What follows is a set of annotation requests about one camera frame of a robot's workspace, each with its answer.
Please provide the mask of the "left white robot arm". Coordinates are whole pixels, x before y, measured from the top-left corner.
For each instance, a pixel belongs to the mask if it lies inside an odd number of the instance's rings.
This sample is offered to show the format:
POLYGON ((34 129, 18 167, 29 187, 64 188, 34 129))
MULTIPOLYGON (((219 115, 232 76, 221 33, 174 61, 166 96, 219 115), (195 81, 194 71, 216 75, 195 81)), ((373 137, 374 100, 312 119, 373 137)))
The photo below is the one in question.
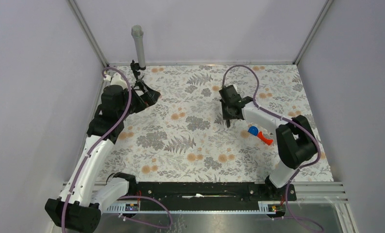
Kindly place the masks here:
POLYGON ((133 87, 111 84, 103 89, 100 104, 89 123, 83 152, 64 190, 56 199, 48 199, 45 211, 54 224, 63 230, 92 233, 102 213, 123 196, 136 196, 134 175, 117 172, 111 181, 93 192, 97 174, 111 153, 124 129, 123 121, 157 103, 161 94, 143 81, 133 87))

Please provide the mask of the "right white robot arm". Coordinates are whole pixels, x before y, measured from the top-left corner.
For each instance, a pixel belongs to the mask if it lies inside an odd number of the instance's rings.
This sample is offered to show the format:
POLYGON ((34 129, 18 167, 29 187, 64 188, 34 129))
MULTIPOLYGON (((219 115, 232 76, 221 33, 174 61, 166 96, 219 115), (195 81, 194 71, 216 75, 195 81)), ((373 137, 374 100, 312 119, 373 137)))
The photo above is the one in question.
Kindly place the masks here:
POLYGON ((276 136, 280 161, 266 179, 265 194, 269 199, 277 200, 284 194, 284 186, 301 164, 318 153, 319 146, 314 143, 315 136, 308 119, 299 115, 289 120, 274 112, 261 110, 252 97, 241 97, 233 85, 223 87, 219 93, 222 118, 228 128, 231 120, 246 120, 276 136))

